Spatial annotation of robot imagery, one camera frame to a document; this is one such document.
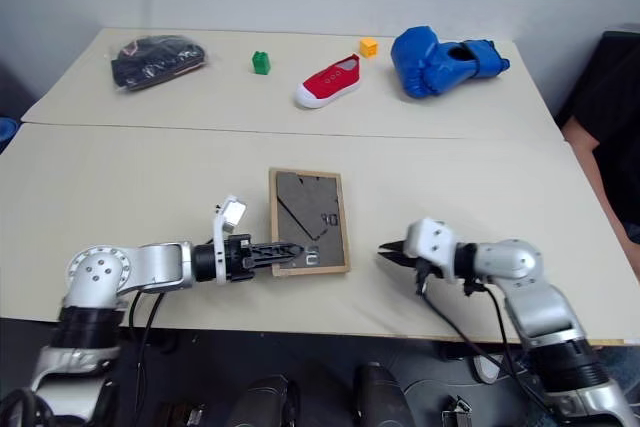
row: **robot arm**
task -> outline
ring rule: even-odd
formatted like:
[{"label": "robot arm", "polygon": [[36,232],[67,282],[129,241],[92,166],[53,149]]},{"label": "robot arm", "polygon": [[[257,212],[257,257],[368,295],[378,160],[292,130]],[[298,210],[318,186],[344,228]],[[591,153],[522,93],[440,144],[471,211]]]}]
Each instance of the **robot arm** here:
[{"label": "robot arm", "polygon": [[409,227],[404,241],[382,245],[382,255],[417,270],[424,292],[430,273],[449,283],[480,281],[498,286],[505,307],[546,400],[563,421],[615,418],[638,425],[618,384],[609,378],[586,340],[565,296],[543,274],[541,253],[527,242],[460,243],[442,222],[424,219]]},{"label": "robot arm", "polygon": [[[302,247],[285,242],[251,244],[248,234],[225,239],[245,209],[237,198],[228,197],[216,211],[213,239],[204,245],[99,245],[76,254],[67,269],[69,290],[57,328],[40,352],[31,382],[36,399],[46,402],[58,419],[112,425],[118,395],[108,375],[120,352],[119,325],[127,306],[122,295],[186,289],[214,279],[218,284],[248,280],[255,268],[286,262],[302,252]],[[22,403],[24,410],[26,400]],[[0,425],[12,415],[6,407]]]}]

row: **black package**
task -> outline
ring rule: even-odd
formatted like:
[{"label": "black package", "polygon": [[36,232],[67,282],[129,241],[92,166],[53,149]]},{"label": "black package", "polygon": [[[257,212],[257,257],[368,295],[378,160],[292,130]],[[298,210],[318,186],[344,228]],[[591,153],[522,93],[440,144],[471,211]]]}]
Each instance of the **black package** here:
[{"label": "black package", "polygon": [[127,90],[140,90],[171,80],[205,63],[202,47],[181,35],[136,39],[111,61],[113,80]]}]

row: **red sneaker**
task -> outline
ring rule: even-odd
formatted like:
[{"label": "red sneaker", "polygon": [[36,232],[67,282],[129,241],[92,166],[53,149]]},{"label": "red sneaker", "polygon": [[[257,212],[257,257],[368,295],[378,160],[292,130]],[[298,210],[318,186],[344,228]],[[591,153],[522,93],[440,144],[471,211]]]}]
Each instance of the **red sneaker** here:
[{"label": "red sneaker", "polygon": [[296,90],[296,100],[309,109],[327,105],[360,86],[360,57],[350,55],[312,75]]}]

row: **floor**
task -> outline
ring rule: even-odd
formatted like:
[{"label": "floor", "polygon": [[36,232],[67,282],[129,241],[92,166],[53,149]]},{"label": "floor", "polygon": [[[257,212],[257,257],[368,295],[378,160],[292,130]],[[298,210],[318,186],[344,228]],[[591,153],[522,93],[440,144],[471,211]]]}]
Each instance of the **floor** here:
[{"label": "floor", "polygon": [[[52,324],[0,319],[0,394],[28,383]],[[526,403],[511,380],[477,384],[465,361],[442,361],[433,342],[228,331],[157,331],[148,351],[149,390],[140,425],[151,425],[161,401],[206,405],[207,426],[221,426],[234,401],[252,381],[274,373],[295,379],[302,391],[305,427],[346,427],[351,421],[354,369],[369,361],[386,366],[406,389],[416,424],[442,425],[449,396],[473,408],[474,427],[522,425]],[[133,402],[135,357],[124,340],[114,377],[121,384],[120,420],[127,425]],[[161,350],[172,346],[172,353]]]}]

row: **orange cube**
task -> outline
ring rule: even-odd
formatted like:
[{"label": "orange cube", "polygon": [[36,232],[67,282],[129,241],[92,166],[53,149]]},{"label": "orange cube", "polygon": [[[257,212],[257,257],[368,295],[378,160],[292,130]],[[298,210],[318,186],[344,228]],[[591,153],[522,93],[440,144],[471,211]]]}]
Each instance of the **orange cube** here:
[{"label": "orange cube", "polygon": [[373,57],[378,53],[378,42],[372,37],[360,39],[360,53],[364,57]]}]

